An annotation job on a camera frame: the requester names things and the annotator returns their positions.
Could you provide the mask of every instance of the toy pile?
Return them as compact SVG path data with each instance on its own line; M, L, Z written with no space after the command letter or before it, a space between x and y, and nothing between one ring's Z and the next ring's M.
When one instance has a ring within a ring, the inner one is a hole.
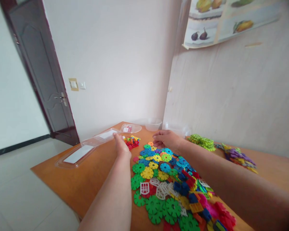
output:
M149 142L133 161L134 203L145 206L153 224L164 218L164 230L233 230L235 218L210 202L213 190L183 157Z
M207 149L208 151L215 151L215 147L214 147L214 141L210 140L208 138L204 138L201 137L198 134L192 134L189 138L187 138L188 141L197 144L205 149Z
M240 148L234 149L225 144L215 144L215 147L224 150L227 160L258 174L256 164L244 153L241 153Z
M131 136L128 138L125 138L125 136L123 136L123 140L126 143L126 145L128 146L129 150L139 146L140 139L135 137L135 136Z

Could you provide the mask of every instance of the clear plastic container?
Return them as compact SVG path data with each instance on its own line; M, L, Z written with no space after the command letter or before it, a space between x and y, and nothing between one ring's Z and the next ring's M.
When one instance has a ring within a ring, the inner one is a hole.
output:
M140 132L142 129L142 126L137 124L123 124L120 132L122 133L137 133Z
M156 132L162 123L161 119L149 118L145 123L145 128L150 132Z
M73 147L66 155L56 162L56 167L61 168L77 168L79 165L94 152L101 144L107 143L114 139L113 133L120 133L115 128L110 128L102 133L85 140L80 145Z
M188 125L176 125L176 124L170 124L168 122L163 123L163 129L171 130L183 138L185 138L186 136L190 136L192 132L191 127Z

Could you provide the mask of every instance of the door handle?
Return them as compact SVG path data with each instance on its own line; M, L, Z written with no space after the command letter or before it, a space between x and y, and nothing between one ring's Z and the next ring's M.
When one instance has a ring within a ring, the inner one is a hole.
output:
M65 96L64 96L64 93L61 92L61 95L62 95L62 96L60 96L60 97L54 97L54 98L55 98L55 99L58 99L58 98L62 99L61 102L64 103L64 106L67 107L66 98L65 98Z

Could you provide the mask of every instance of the transparent plastic lid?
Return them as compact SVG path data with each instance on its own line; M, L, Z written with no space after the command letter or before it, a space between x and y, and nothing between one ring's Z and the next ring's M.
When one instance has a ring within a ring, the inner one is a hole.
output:
M138 124L123 124L121 126L120 132L122 133L137 133L141 131L142 126Z
M113 133L120 133L120 131L110 128L81 142L80 145L73 147L66 155L61 157L56 162L56 167L77 168L98 146L114 139Z

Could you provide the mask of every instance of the white wall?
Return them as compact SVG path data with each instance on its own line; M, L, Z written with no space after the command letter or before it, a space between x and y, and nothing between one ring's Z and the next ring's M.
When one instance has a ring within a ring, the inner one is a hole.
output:
M0 149L49 134L0 7Z
M163 118L181 2L44 0L80 140ZM86 82L71 91L68 78Z
M164 122L289 157L289 1L278 22L208 48L181 46L186 22L177 32ZM245 48L255 42L262 45Z

